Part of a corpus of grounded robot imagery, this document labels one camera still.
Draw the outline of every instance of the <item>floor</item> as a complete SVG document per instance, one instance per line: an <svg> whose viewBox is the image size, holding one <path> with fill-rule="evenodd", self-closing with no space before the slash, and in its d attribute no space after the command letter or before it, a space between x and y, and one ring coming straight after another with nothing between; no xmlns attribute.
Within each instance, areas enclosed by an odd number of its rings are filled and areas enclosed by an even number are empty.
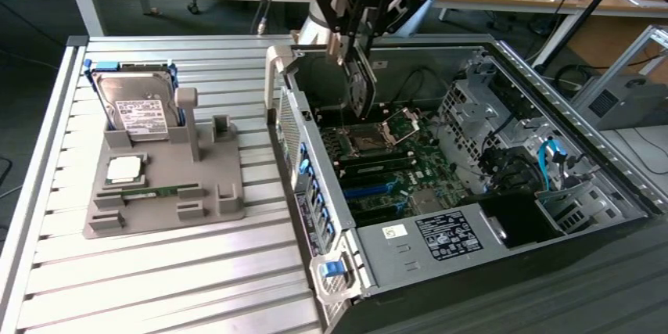
<svg viewBox="0 0 668 334"><path fill-rule="evenodd" d="M62 44L67 36L85 34L74 0L0 0L25 20L49 36L41 35L14 14L0 6L0 72L2 90L0 96L0 156L10 159L13 168L6 176L0 195L17 187L26 172L31 148L39 130L41 118L50 94L55 70L59 65ZM187 0L151 0L155 16L143 16L138 0L98 0L102 23L109 35L186 35L186 34L249 34L254 2L199 0L201 14L186 10ZM298 29L307 9L305 4L277 4L271 9L267 34L286 34ZM421 33L489 33L505 40L527 56L543 43L543 38L527 31L530 15L519 14L510 22L511 31L487 28L495 15L478 11L450 11L446 23L437 20L431 10L419 29ZM29 63L14 56L37 60ZM571 52L563 52L554 66L578 62ZM0 162L0 174L3 168ZM18 192L0 199L0 226L11 219ZM0 228L0 239L3 228Z"/></svg>

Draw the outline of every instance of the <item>black pole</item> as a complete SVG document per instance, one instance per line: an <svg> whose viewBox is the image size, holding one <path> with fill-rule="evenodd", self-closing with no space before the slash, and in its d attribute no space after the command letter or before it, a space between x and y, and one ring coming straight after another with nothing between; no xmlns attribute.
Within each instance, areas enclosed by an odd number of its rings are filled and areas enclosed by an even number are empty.
<svg viewBox="0 0 668 334"><path fill-rule="evenodd" d="M538 64L534 67L534 70L538 74L542 74L546 71L546 67L550 65L551 60L554 60L555 56L559 54L561 50L563 49L565 45L567 44L570 38L573 37L574 33L577 33L577 30L581 28L583 25L583 22L591 16L591 12L595 10L598 7L598 4L602 0L591 0L589 6L586 9L582 11L582 14L579 15L577 21L574 21L573 26L570 27L570 30L565 34L565 36L561 38L559 43L554 47L554 50L551 50L550 54L546 56L545 61L542 64Z"/></svg>

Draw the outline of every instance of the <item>gray fixture post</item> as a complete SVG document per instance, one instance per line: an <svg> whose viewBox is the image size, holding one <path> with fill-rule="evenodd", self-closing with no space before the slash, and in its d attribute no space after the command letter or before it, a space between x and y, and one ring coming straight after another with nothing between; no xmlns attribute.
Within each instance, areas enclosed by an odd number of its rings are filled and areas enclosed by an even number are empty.
<svg viewBox="0 0 668 334"><path fill-rule="evenodd" d="M175 106L185 113L185 128L187 129L189 150L191 151L191 161L199 161L199 143L197 139L197 130L194 129L194 112L197 107L197 89L177 88L175 89Z"/></svg>

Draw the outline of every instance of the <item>motherboard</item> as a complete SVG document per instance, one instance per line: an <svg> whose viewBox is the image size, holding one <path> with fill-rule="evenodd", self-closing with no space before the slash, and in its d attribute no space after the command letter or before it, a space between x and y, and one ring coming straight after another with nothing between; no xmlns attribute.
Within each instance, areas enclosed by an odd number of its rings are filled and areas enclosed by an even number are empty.
<svg viewBox="0 0 668 334"><path fill-rule="evenodd" d="M381 122L319 129L358 226L455 207L470 194L427 130L430 121L417 109L391 110Z"/></svg>

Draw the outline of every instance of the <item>aluminum extrusion table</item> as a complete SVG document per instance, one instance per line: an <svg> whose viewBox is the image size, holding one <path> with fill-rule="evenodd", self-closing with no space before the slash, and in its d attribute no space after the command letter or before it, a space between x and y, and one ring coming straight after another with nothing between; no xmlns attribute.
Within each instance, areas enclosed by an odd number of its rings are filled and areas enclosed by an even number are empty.
<svg viewBox="0 0 668 334"><path fill-rule="evenodd" d="M319 333L263 120L265 51L279 44L287 36L91 38L66 48L0 259L0 333ZM243 219L83 239L103 122L83 59L173 59L179 86L199 92L195 120L231 116Z"/></svg>

